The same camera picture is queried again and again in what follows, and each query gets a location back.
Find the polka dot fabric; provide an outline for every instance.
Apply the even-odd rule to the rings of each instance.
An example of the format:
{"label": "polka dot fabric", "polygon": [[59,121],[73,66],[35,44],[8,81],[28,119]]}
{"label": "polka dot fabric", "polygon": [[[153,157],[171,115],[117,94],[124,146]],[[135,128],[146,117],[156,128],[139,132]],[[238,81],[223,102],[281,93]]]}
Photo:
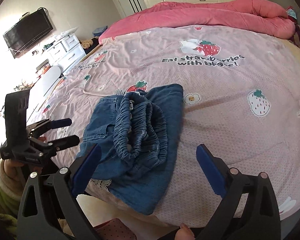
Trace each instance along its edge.
{"label": "polka dot fabric", "polygon": [[[95,62],[100,53],[102,61]],[[87,75],[89,82],[79,88]],[[202,227],[219,205],[221,198],[213,193],[196,160],[196,147],[201,143],[242,173],[266,172],[278,205],[288,198],[289,208],[294,204],[282,213],[282,219],[300,208],[300,65],[278,39],[201,25],[117,36],[67,75],[48,100],[49,109],[40,111],[37,119],[51,114],[69,117],[73,124],[66,134],[82,137],[102,96],[126,91],[138,82],[146,83],[146,91],[171,83],[184,88],[177,160],[169,187],[153,213],[160,221]],[[258,105],[261,100],[267,105]],[[51,131],[47,136],[56,139],[58,133]],[[69,165],[77,152],[77,147],[68,149],[54,161],[60,167]],[[127,208],[93,183],[87,192]]]}

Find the pink blanket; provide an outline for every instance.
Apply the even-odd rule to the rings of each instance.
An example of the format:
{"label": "pink blanket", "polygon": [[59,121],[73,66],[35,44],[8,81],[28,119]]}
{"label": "pink blanket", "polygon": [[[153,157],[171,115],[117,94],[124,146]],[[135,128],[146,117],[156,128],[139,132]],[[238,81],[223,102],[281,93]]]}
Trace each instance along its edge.
{"label": "pink blanket", "polygon": [[288,19],[284,8],[267,0],[208,4],[161,2],[112,24],[99,37],[99,43],[103,44],[102,40],[105,38],[154,27],[176,28],[197,24],[223,25],[281,39],[289,39],[295,32],[294,23]]}

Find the folded clothes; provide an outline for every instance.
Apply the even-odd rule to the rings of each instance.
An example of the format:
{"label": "folded clothes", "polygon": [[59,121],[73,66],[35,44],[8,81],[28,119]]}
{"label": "folded clothes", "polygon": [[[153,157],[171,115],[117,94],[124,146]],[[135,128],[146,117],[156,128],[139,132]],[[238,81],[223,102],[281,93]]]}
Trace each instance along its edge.
{"label": "folded clothes", "polygon": [[95,143],[102,157],[92,178],[149,215],[170,182],[181,133],[183,88],[178,84],[102,98],[87,125],[80,152]]}

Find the cable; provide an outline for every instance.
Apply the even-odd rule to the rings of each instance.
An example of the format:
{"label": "cable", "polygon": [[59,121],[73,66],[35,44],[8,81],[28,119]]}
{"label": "cable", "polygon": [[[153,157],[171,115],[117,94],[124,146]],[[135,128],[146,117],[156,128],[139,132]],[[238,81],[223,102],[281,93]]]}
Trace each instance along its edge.
{"label": "cable", "polygon": [[49,11],[48,11],[47,8],[45,8],[45,7],[39,7],[39,8],[37,9],[37,11],[39,11],[40,9],[43,9],[43,10],[44,10],[44,12],[45,12],[45,14],[47,15],[47,17],[49,16]]}

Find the wall-mounted tv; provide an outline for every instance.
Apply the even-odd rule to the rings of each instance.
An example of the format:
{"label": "wall-mounted tv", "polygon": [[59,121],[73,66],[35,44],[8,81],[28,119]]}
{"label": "wall-mounted tv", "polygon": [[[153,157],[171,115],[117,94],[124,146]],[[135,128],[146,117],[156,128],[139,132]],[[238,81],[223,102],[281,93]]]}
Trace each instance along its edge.
{"label": "wall-mounted tv", "polygon": [[37,40],[47,35],[53,27],[43,8],[22,18],[3,38],[14,58]]}

